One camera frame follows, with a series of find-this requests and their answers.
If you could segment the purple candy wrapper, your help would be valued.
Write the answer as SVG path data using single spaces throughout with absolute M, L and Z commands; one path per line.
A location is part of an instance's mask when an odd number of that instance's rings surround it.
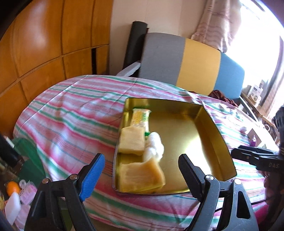
M 253 138 L 250 140 L 250 146 L 251 147 L 256 147 L 256 142 L 257 142 L 256 137 L 253 136 Z

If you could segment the green yellow snack bar packet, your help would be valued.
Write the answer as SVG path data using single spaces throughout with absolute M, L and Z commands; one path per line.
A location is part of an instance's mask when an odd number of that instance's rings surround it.
M 130 121 L 130 125 L 144 128 L 145 136 L 148 136 L 150 134 L 149 131 L 150 113 L 151 110 L 145 108 L 134 108 L 132 110 L 132 118 Z

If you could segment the gold metal tray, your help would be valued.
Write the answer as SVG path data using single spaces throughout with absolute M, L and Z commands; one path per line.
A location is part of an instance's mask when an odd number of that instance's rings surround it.
M 127 98 L 120 128 L 130 125 L 134 108 L 151 110 L 149 130 L 160 135 L 165 148 L 160 167 L 164 172 L 166 184 L 160 188 L 143 191 L 142 195 L 171 195 L 189 191 L 178 166 L 181 154 L 187 154 L 195 166 L 219 181 L 228 181 L 237 176 L 227 145 L 202 104 L 165 99 Z

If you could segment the striped pink green bedsheet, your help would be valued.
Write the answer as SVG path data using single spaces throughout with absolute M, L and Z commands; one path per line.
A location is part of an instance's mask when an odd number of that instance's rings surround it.
M 14 141 L 28 141 L 32 155 L 52 181 L 78 173 L 97 153 L 105 167 L 91 196 L 89 215 L 126 230 L 184 230 L 199 202 L 188 191 L 171 195 L 123 194 L 118 189 L 121 164 L 141 162 L 141 156 L 116 151 L 127 98 L 200 103 L 208 110 L 229 152 L 249 145 L 241 127 L 260 128 L 244 112 L 224 101 L 194 94 L 177 86 L 135 77 L 86 75 L 62 81 L 37 96 L 21 113 Z M 258 221 L 268 213 L 264 175 L 247 162 L 232 159 Z

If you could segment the yellow sponge cake piece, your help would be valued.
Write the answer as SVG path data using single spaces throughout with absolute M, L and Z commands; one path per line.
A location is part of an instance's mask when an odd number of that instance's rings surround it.
M 142 156 L 145 151 L 144 127 L 128 126 L 121 130 L 118 152 Z
M 118 184 L 120 192 L 135 194 L 163 187 L 166 179 L 158 161 L 152 157 L 146 162 L 121 164 Z

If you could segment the white box on desk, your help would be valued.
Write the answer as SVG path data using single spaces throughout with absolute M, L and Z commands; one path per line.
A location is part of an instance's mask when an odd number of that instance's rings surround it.
M 248 98 L 255 103 L 259 103 L 261 100 L 261 94 L 263 92 L 263 88 L 259 86 L 252 86 L 247 94 Z

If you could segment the beige ointment box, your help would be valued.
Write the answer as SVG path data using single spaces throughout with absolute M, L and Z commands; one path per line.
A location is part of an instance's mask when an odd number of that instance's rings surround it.
M 266 148 L 266 136 L 263 129 L 260 128 L 252 128 L 248 134 L 248 139 L 250 142 L 250 146 L 258 147 L 258 148 Z

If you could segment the wooden desk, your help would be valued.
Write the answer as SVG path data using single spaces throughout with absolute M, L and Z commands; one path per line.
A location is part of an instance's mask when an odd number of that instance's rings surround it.
M 263 123 L 268 132 L 271 134 L 277 134 L 275 125 L 260 112 L 260 106 L 256 105 L 256 103 L 254 103 L 253 100 L 247 97 L 243 92 L 241 92 L 241 97 L 248 104 L 248 107 L 251 109 L 258 121 Z

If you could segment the pink patterned curtain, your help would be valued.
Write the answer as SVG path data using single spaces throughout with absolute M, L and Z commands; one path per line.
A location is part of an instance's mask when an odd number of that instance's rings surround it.
M 241 24 L 241 2 L 234 0 L 210 0 L 192 40 L 226 53 Z

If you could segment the wooden wardrobe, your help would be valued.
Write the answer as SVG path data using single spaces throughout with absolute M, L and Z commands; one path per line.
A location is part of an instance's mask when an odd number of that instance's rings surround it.
M 109 72 L 112 1 L 31 1 L 1 38 L 1 134 L 49 87 Z

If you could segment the black rolled mat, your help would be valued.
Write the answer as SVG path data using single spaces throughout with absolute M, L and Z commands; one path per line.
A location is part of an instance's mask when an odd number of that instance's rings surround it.
M 132 22 L 123 63 L 123 69 L 141 59 L 147 32 L 147 23 L 141 21 Z

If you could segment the orange fruit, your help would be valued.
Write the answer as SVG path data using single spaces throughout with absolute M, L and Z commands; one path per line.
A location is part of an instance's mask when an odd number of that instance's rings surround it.
M 11 196 L 14 192 L 19 194 L 20 190 L 21 189 L 20 189 L 18 183 L 14 182 L 14 181 L 10 181 L 6 184 L 6 192 L 7 192 L 8 196 Z

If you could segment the white bottle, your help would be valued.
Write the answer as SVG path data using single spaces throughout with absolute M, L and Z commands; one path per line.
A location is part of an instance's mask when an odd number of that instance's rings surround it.
M 13 225 L 19 212 L 21 210 L 21 202 L 19 194 L 13 192 L 10 198 L 7 200 L 6 206 L 4 208 L 6 219 L 10 225 Z

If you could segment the dark red cloth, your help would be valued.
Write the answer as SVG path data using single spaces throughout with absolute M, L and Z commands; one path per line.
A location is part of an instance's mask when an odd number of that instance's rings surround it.
M 211 98 L 215 98 L 221 101 L 224 101 L 226 103 L 229 103 L 230 105 L 233 105 L 235 107 L 237 107 L 238 105 L 235 103 L 234 100 L 231 100 L 229 98 L 227 98 L 221 91 L 219 90 L 213 90 L 209 95 L 209 97 Z

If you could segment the white plastic packet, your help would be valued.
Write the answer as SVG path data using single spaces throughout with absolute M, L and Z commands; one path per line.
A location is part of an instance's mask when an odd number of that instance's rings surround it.
M 241 134 L 246 134 L 247 128 L 241 127 L 239 131 L 240 131 Z
M 145 151 L 143 153 L 143 162 L 152 157 L 160 161 L 164 154 L 164 145 L 161 142 L 160 135 L 157 132 L 151 132 L 145 141 Z

